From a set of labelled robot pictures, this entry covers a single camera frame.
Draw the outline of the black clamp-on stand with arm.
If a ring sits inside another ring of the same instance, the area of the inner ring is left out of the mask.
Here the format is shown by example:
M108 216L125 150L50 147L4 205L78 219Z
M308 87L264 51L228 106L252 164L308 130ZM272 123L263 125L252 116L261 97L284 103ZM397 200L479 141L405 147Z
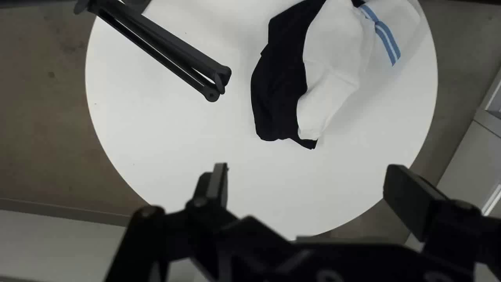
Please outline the black clamp-on stand with arm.
M208 101L216 101L225 92L231 76L228 65L202 53L120 0L76 0L73 12L83 11L106 22Z

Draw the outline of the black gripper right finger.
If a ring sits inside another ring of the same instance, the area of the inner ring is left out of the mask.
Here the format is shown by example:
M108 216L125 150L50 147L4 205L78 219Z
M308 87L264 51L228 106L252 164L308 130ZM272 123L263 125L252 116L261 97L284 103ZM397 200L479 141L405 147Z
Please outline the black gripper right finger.
M419 241L427 238L435 213L447 202L441 191L402 164L386 167L383 199Z

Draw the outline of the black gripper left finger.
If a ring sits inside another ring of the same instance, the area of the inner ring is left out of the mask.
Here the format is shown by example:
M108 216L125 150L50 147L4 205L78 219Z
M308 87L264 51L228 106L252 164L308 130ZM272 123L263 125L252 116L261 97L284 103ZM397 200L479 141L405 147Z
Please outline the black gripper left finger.
M225 211L228 202L228 166L216 163L209 172L203 172L189 200L192 211Z

